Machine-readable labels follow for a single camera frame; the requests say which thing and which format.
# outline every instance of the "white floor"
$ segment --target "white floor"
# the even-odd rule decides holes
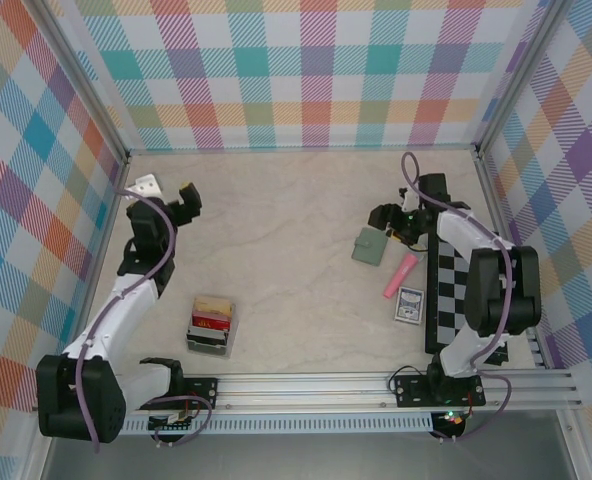
[[[422,173],[445,172],[452,198],[491,225],[468,151],[417,152]],[[352,260],[371,209],[396,203],[405,185],[400,152],[249,153],[133,158],[129,181],[155,172],[167,200],[193,181],[201,216],[178,234],[176,271],[131,338],[120,367],[175,358],[186,373],[390,371],[425,368],[424,326],[394,322],[382,291],[406,252],[390,241],[380,267]],[[112,233],[94,300],[108,295],[131,228],[126,202]],[[425,289],[425,263],[405,284]],[[193,298],[231,298],[239,328],[230,359],[191,353]],[[524,338],[504,368],[530,368]]]

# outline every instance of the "checkerboard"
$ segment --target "checkerboard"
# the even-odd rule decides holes
[[[452,343],[465,325],[465,286],[469,265],[449,243],[430,235],[427,261],[425,352],[437,353]],[[500,365],[509,360],[507,346],[487,360]]]

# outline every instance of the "pink marker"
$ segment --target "pink marker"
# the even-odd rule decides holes
[[[396,273],[387,284],[387,287],[385,287],[385,291],[383,292],[383,296],[385,298],[392,298],[392,296],[398,291],[398,288],[403,283],[403,280],[405,280],[409,272],[412,271],[412,268],[414,268],[418,261],[422,260],[423,257],[424,255],[422,253],[416,252],[409,252],[407,255],[405,255],[403,261],[400,262],[398,270],[396,270]]]

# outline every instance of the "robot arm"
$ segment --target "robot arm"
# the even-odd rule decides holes
[[[178,227],[190,223],[200,215],[200,196],[191,184],[180,190],[184,203],[165,203],[154,175],[136,180],[127,189],[155,203],[170,220],[174,233]],[[145,277],[157,264],[164,261],[171,234],[161,216],[142,201],[127,208],[134,236],[123,251],[123,261],[112,291],[101,308],[110,303],[107,315],[88,340],[92,325],[87,328],[59,356],[46,355],[36,371],[38,390],[38,418],[45,436],[89,440],[90,434],[75,390],[76,362],[83,350],[82,386],[85,401],[101,442],[111,442],[119,433],[125,415],[153,398],[175,395],[182,388],[183,374],[179,362],[165,359],[146,359],[129,375],[115,375],[114,369],[136,328],[147,310],[163,294],[174,271],[173,252],[149,279]],[[141,282],[135,289],[128,287]]]
[[[423,175],[419,178],[418,185],[421,192],[431,198],[464,210],[468,217],[473,217],[466,204],[451,201],[443,174]],[[400,195],[404,198],[402,208],[396,204],[380,205],[371,212],[369,225],[381,230],[389,229],[392,235],[406,245],[416,244],[420,235],[436,233],[453,245],[469,263],[465,289],[467,323],[454,341],[434,358],[428,367],[428,375],[433,375],[437,385],[445,383],[446,379],[472,377],[476,375],[478,365],[493,351],[479,357],[474,368],[470,360],[492,342],[501,320],[507,285],[505,262],[500,248],[462,216],[435,207],[429,202],[419,201],[417,194],[406,189],[401,189]],[[537,325],[541,315],[536,251],[531,247],[516,247],[507,241],[503,241],[503,245],[512,261],[514,280],[508,321],[500,343]]]

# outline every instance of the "green wallet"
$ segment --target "green wallet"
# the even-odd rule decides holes
[[[385,235],[385,232],[365,227],[354,241],[352,258],[377,267],[383,258],[386,245],[387,235]]]

